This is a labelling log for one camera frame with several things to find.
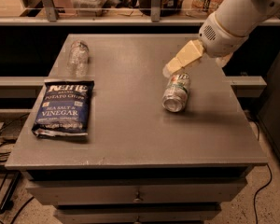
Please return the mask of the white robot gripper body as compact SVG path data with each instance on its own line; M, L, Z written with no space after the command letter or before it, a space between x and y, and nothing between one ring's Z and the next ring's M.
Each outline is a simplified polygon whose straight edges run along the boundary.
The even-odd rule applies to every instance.
M247 36L230 34L219 24L216 13L212 13L200 28L199 39L210 57L224 57L238 50L246 42Z

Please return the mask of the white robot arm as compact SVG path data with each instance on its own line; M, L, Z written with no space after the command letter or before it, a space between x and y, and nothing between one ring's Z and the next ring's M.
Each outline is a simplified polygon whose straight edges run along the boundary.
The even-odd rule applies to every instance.
M280 11L280 0L223 0L199 30L162 70L165 77L192 67L204 54L212 58L233 54L263 21Z

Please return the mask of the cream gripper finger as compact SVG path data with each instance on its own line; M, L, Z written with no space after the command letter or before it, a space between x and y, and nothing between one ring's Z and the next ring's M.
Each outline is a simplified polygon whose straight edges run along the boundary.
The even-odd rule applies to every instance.
M232 55L233 55L233 53L230 53L230 54L228 54L224 57L217 57L216 58L216 64L219 67L223 68L230 61Z

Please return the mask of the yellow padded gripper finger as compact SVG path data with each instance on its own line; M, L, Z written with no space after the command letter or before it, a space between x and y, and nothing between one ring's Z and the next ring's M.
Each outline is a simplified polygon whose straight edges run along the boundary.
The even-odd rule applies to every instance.
M190 40L162 69L165 77L183 70L202 58L204 53L203 43L198 40Z

